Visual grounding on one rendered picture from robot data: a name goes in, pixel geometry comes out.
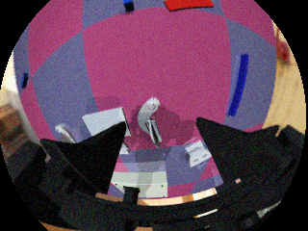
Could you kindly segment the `red flat bar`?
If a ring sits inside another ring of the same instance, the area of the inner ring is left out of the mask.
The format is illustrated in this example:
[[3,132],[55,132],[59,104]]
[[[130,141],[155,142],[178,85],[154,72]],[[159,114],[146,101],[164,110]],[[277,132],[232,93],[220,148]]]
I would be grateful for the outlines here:
[[214,8],[215,4],[212,4],[211,0],[163,0],[163,3],[165,3],[166,8],[169,8],[170,12],[172,11],[181,11],[181,9],[189,8]]

